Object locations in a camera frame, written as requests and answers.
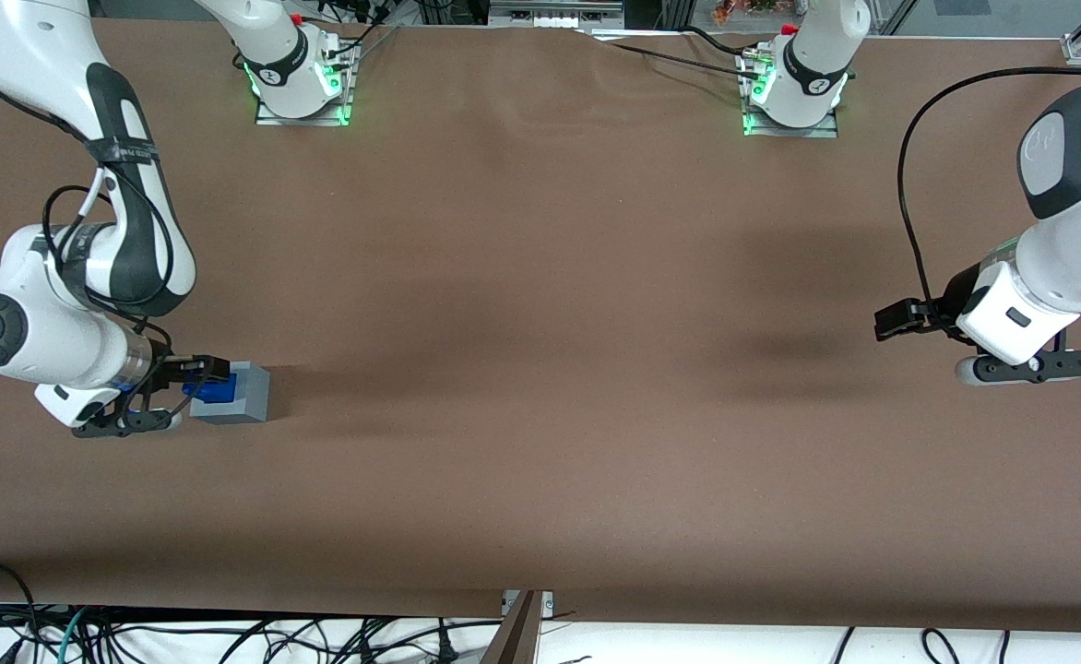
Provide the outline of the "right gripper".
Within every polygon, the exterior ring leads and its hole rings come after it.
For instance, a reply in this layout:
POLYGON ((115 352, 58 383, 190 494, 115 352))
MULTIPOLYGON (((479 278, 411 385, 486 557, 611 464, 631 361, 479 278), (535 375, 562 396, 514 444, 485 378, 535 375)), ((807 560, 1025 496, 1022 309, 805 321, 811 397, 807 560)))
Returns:
POLYGON ((173 429, 191 402, 191 388, 178 382, 228 382, 232 366, 215 356, 168 359, 128 356, 109 381, 94 387, 39 384, 36 399, 71 429, 173 429))

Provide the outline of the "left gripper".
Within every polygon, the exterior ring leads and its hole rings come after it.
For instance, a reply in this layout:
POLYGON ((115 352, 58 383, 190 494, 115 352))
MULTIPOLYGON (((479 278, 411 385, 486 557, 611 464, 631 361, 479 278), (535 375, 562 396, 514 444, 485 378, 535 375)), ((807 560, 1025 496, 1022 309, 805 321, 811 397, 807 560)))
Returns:
POLYGON ((919 324, 944 324, 943 316, 970 343, 1009 366, 1028 362, 1080 318, 1050 307, 1031 293, 1012 261, 979 262, 950 278, 940 310, 937 302, 909 298, 909 305, 876 311, 876 341, 910 335, 919 324))

